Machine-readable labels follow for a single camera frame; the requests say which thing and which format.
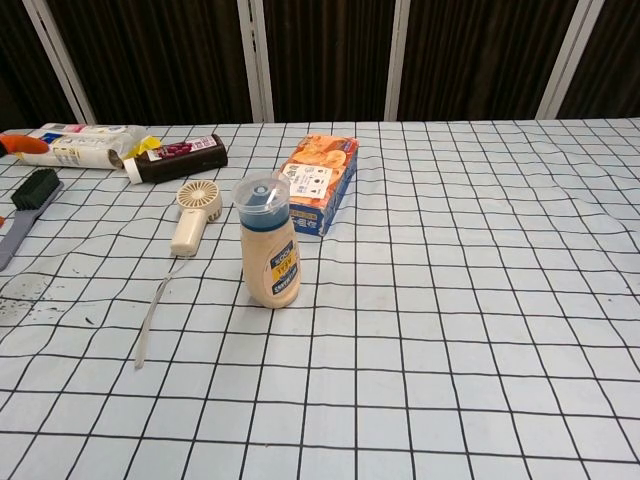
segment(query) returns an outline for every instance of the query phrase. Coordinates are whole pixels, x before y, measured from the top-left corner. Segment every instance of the green brush bristles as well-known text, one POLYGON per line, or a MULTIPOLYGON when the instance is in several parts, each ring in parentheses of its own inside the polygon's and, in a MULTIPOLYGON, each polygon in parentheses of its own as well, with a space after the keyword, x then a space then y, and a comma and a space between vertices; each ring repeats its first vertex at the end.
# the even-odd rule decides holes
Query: green brush bristles
POLYGON ((18 210, 37 210, 59 184, 60 179, 52 168, 36 170, 11 195, 11 200, 18 210))

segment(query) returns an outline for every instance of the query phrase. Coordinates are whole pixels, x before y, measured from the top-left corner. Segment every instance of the brush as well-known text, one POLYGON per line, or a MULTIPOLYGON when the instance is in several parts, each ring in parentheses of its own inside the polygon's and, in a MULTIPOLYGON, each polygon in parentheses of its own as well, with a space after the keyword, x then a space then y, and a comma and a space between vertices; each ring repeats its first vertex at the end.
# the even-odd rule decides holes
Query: brush
POLYGON ((36 170, 18 187, 11 200, 16 206, 11 230, 0 242, 0 272, 6 268, 36 219, 51 204, 62 188, 52 168, 36 170))

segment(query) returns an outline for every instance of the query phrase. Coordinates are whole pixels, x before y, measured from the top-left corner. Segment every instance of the white cap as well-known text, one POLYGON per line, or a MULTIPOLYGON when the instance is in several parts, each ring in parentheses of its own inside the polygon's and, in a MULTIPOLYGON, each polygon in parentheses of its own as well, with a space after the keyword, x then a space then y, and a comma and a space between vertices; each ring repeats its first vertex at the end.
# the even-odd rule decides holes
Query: white cap
POLYGON ((124 169, 127 171, 127 175, 129 175, 129 180, 131 180, 131 183, 142 183, 142 177, 140 176, 140 172, 138 171, 138 165, 136 165, 136 161, 133 158, 127 158, 122 163, 124 164, 124 169))

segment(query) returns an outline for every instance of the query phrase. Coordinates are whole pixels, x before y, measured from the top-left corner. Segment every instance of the cracker box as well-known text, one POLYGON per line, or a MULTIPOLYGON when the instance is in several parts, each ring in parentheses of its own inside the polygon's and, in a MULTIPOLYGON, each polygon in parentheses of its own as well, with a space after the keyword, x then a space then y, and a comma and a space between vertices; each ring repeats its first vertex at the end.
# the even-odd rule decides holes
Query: cracker box
POLYGON ((307 135, 280 169, 291 182, 290 214, 297 232, 324 236, 356 171, 358 140, 307 135))

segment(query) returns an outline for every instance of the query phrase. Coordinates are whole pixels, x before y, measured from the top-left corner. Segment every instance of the clear flip cap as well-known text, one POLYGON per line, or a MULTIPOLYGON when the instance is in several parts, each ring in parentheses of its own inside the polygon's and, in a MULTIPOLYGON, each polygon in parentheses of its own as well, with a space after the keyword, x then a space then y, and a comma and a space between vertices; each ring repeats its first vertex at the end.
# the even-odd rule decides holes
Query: clear flip cap
POLYGON ((275 230, 289 219, 289 179, 279 172, 247 175, 233 189, 233 201, 244 227, 275 230))

